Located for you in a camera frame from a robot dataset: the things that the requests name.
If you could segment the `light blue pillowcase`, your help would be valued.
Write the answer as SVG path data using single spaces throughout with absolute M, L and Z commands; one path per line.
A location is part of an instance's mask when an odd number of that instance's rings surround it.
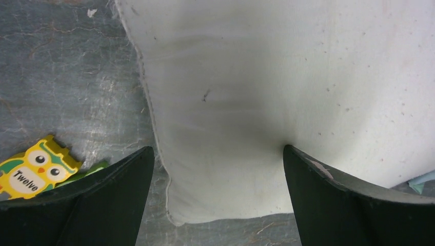
M 434 180 L 435 171 L 430 171 L 413 179 L 410 179 L 407 183 L 411 189 L 413 189 L 419 195 L 422 195 L 424 184 L 428 181 Z

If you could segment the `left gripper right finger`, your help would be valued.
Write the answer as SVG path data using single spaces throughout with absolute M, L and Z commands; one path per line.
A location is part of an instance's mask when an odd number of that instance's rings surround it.
M 434 198 L 366 182 L 291 145 L 283 165 L 302 245 L 434 245 Z

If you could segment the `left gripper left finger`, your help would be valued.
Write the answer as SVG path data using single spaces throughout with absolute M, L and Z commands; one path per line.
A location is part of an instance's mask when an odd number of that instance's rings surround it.
M 135 245 L 154 168 L 144 147 L 31 199 L 1 202 L 1 245 Z

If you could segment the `white pillow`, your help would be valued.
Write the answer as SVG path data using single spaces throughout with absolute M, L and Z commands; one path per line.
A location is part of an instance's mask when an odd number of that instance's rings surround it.
M 176 226 L 291 213 L 283 148 L 391 188 L 434 169 L 434 1 L 116 1 Z

